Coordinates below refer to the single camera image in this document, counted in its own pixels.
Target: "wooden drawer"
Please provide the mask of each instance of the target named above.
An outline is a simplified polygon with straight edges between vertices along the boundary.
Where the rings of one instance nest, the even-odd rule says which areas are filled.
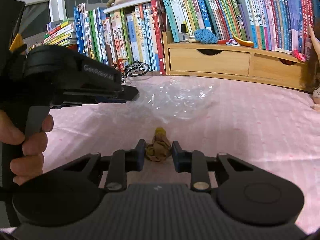
[[[285,65],[278,58],[255,54],[250,75],[279,82],[284,87],[304,89],[310,80],[308,66],[301,63]]]
[[[169,49],[170,69],[248,76],[250,53],[221,50],[218,54],[207,55],[200,51]]]

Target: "crumpled cloth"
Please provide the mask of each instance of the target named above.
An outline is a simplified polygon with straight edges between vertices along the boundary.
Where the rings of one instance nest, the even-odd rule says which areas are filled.
[[[152,143],[146,146],[146,158],[153,162],[164,161],[171,155],[171,144],[167,133],[162,127],[156,129]]]

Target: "blue yarn ball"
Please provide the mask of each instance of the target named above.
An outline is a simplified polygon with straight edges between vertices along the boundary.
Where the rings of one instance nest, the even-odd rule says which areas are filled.
[[[204,44],[214,44],[218,42],[217,36],[207,29],[196,30],[195,39]]]

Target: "drawer handle cutout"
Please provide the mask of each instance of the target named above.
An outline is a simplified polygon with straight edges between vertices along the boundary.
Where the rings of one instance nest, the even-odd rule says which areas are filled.
[[[196,50],[199,51],[201,54],[209,55],[209,56],[217,55],[223,51],[220,49],[196,49]]]

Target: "yellow fabric item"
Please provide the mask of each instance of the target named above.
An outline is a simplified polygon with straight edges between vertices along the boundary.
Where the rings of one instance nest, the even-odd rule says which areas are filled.
[[[156,129],[152,143],[146,147],[146,158],[153,162],[164,161],[171,155],[171,144],[167,139],[167,133],[162,127]]]
[[[22,45],[23,45],[22,36],[18,33],[14,38],[9,50],[11,52],[14,52],[17,48],[21,47]]]

